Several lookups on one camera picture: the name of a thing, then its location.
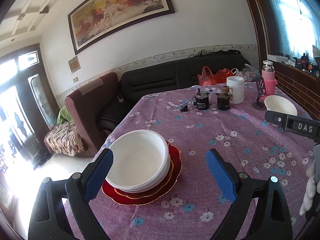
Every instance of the white plastic jar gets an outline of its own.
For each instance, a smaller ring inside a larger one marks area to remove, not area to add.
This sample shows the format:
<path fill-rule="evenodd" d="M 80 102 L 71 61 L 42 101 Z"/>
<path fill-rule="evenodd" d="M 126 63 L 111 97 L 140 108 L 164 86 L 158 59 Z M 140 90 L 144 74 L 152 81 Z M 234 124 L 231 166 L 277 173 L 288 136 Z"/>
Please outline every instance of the white plastic jar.
<path fill-rule="evenodd" d="M 242 77 L 227 77 L 227 86 L 230 87 L 232 104 L 241 104 L 244 101 L 244 79 Z"/>

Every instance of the patterned blanket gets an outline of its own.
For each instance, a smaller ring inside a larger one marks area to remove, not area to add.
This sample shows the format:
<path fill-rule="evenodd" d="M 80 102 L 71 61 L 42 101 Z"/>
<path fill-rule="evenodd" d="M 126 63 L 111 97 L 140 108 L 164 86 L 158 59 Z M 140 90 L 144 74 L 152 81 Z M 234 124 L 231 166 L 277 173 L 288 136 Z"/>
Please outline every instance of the patterned blanket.
<path fill-rule="evenodd" d="M 75 156 L 86 150 L 74 122 L 56 125 L 46 135 L 44 143 L 52 154 L 63 153 Z"/>

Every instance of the red plastic bag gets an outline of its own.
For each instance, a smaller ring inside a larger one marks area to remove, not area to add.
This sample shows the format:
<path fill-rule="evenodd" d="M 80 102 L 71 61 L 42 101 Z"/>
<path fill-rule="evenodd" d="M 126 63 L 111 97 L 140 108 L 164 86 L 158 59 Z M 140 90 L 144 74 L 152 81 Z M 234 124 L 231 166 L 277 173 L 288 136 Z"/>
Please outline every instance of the red plastic bag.
<path fill-rule="evenodd" d="M 209 67 L 203 67 L 202 74 L 198 74 L 198 81 L 200 86 L 216 85 L 226 83 L 230 76 L 234 76 L 230 69 L 221 69 L 214 75 Z"/>

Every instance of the green cloth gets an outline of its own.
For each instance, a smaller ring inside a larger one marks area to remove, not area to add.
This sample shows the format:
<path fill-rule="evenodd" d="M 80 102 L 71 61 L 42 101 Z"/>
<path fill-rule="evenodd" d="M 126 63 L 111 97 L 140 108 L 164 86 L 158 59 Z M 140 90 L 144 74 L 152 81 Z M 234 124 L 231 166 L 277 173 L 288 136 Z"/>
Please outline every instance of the green cloth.
<path fill-rule="evenodd" d="M 57 125 L 60 125 L 60 124 L 64 123 L 65 121 L 73 122 L 73 118 L 72 118 L 71 114 L 69 114 L 67 108 L 64 106 L 59 111 Z"/>

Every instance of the pink thermos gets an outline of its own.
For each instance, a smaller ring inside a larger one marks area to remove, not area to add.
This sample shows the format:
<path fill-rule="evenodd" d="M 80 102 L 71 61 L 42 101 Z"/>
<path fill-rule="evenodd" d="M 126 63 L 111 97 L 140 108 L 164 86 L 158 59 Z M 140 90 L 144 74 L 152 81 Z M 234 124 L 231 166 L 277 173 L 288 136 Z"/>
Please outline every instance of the pink thermos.
<path fill-rule="evenodd" d="M 266 85 L 267 95 L 274 95 L 276 91 L 276 85 L 278 84 L 276 81 L 275 69 L 273 68 L 273 62 L 269 60 L 263 61 L 262 67 L 262 77 L 264 79 Z"/>

